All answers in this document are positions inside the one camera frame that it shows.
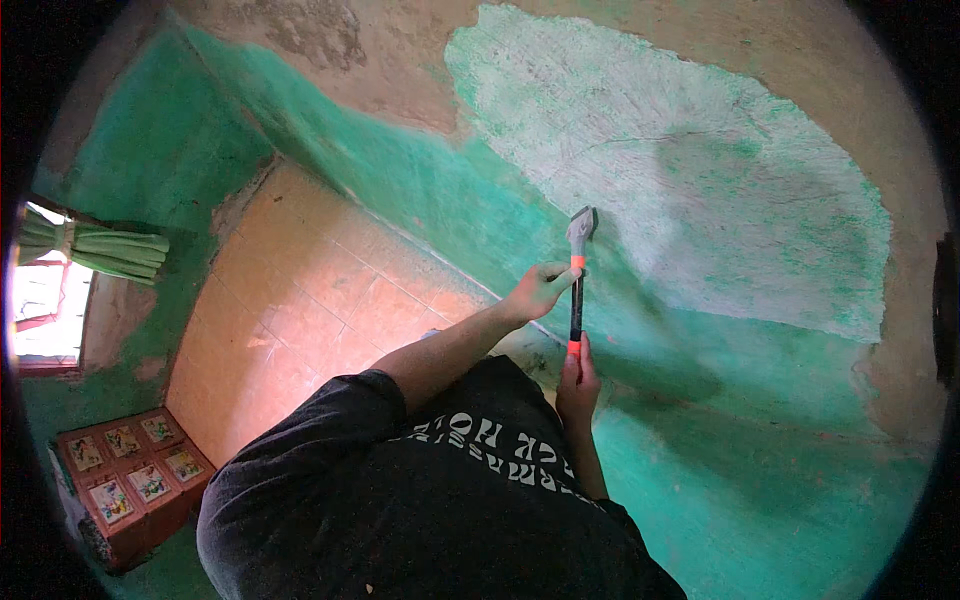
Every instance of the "green curtain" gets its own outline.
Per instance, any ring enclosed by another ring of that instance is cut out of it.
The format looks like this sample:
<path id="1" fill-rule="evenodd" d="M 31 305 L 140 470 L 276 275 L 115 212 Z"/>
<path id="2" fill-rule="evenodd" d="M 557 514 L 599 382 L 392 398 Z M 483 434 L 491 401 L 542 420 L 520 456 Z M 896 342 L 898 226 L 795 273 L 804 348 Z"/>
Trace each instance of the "green curtain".
<path id="1" fill-rule="evenodd" d="M 162 235 L 114 231 L 82 221 L 54 225 L 29 207 L 17 241 L 21 265 L 60 250 L 94 271 L 147 285 L 154 284 L 156 270 L 170 250 L 170 242 Z"/>

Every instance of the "black t-shirt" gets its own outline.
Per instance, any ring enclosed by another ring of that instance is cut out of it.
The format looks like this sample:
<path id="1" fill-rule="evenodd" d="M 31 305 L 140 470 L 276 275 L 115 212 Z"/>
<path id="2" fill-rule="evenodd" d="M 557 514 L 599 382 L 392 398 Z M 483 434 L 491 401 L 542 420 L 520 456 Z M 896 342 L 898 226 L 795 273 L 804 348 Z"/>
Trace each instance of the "black t-shirt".
<path id="1" fill-rule="evenodd" d="M 386 373 L 336 377 L 210 480 L 201 561 L 226 598 L 685 598 L 568 455 L 507 357 L 409 418 Z"/>

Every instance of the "paint scraper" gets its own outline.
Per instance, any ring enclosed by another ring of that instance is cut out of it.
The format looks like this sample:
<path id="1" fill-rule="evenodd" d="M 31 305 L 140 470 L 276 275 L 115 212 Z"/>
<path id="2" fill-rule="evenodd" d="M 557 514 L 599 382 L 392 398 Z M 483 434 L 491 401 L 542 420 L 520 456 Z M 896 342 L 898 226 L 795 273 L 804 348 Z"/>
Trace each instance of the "paint scraper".
<path id="1" fill-rule="evenodd" d="M 584 276 L 587 274 L 587 240 L 597 228 L 597 211 L 593 206 L 584 206 L 570 219 L 566 228 L 566 239 L 570 242 L 570 267 L 579 267 L 580 276 L 573 283 L 570 293 L 573 302 L 570 305 L 570 340 L 566 343 L 566 353 L 580 356 L 581 321 L 584 317 Z"/>

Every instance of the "left hand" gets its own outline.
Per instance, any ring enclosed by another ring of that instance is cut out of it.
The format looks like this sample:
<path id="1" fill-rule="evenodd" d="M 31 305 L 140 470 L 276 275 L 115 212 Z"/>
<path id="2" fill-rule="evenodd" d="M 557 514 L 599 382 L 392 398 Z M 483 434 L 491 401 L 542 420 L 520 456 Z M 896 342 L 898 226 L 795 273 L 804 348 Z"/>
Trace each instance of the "left hand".
<path id="1" fill-rule="evenodd" d="M 523 326 L 550 312 L 560 294 L 577 280 L 580 269 L 565 262 L 543 262 L 530 267 L 520 283 L 501 301 L 508 319 Z"/>

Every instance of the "floor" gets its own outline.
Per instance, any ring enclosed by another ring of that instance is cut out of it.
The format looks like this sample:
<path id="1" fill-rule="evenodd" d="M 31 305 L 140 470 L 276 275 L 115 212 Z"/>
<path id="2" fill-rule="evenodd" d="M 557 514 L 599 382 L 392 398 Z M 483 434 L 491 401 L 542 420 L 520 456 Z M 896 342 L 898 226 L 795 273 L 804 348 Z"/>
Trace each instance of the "floor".
<path id="1" fill-rule="evenodd" d="M 360 372 L 494 301 L 284 165 L 264 181 L 216 257 L 166 404 L 220 466 L 329 378 Z"/>

